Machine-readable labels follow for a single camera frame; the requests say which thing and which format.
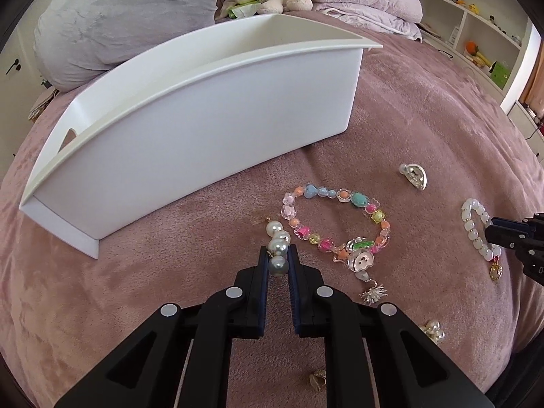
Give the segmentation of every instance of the bookshelf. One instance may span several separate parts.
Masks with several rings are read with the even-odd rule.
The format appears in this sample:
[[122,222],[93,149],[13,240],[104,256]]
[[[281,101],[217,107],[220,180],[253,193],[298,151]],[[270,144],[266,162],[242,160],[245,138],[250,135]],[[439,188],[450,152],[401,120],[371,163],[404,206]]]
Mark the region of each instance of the bookshelf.
[[[538,46],[537,50],[533,49],[536,44],[540,45],[540,41],[534,38],[538,33],[516,0],[463,1],[467,7],[475,4],[479,13],[476,14],[452,0],[422,0],[423,22],[429,24],[440,38],[426,32],[423,32],[423,35],[431,40],[431,44],[436,43],[440,48],[455,55],[455,61],[470,65],[474,73],[485,79],[486,88],[499,102],[506,97],[511,98],[511,91],[518,91],[520,85],[524,86],[520,80],[527,81],[529,78]],[[494,23],[490,21],[490,16],[494,17]],[[455,28],[459,28],[459,32],[455,41],[449,43]],[[521,45],[512,38],[513,36],[521,39]],[[477,43],[480,52],[489,61],[492,63],[497,61],[511,71],[504,88],[500,88],[490,78],[489,68],[478,68],[465,57],[468,41]]]

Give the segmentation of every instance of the green box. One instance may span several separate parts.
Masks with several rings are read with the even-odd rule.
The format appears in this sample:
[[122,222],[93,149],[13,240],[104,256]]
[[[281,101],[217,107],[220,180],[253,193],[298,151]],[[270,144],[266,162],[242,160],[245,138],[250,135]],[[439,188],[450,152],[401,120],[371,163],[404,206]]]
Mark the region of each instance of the green box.
[[504,64],[499,63],[498,61],[493,65],[493,71],[491,72],[491,80],[499,86],[501,89],[504,89],[504,86],[507,85],[508,78],[510,77],[511,70],[508,69]]

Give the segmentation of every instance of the gray pillow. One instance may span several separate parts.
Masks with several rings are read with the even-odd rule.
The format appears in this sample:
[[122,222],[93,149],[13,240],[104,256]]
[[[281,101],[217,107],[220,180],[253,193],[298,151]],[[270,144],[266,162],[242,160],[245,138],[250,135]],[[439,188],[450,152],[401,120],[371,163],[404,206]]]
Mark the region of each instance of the gray pillow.
[[213,25],[216,1],[53,0],[34,33],[38,68],[70,91],[151,47]]

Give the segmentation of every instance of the bed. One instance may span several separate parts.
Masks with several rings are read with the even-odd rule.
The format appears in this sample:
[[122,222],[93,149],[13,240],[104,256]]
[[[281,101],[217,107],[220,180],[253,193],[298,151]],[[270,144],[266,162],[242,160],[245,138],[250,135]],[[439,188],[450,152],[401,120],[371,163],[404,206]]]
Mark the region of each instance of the bed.
[[[481,390],[542,330],[542,288],[510,253],[502,278],[492,282],[460,219],[469,197],[514,220],[544,210],[544,171],[497,103],[429,45],[320,13],[291,15],[384,45],[365,54],[347,131],[145,216],[102,240],[98,260],[18,211],[45,139],[84,87],[56,97],[36,121],[0,194],[0,353],[36,407],[51,408],[164,302],[195,305],[230,285],[267,243],[265,217],[306,182],[378,198],[393,237],[376,256],[373,276],[413,321],[443,324],[441,348]],[[427,170],[423,192],[398,173],[400,163],[411,162]],[[333,202],[303,203],[300,213],[339,239],[374,230]],[[303,263],[358,300],[360,281],[308,244],[298,247]],[[324,366],[322,345],[294,336],[285,278],[271,281],[267,316],[263,340],[233,346],[227,406],[255,406],[259,392],[259,407],[325,407],[325,394],[308,383]]]

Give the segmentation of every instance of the white plastic bin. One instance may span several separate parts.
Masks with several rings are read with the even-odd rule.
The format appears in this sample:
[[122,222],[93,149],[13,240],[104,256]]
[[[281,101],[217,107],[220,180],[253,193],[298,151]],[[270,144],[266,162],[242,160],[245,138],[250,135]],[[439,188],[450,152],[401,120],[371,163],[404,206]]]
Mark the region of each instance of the white plastic bin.
[[[20,210],[93,258],[99,240],[187,194],[343,132],[364,49],[287,15],[221,23],[120,65],[68,106]],[[69,130],[77,135],[59,151]]]

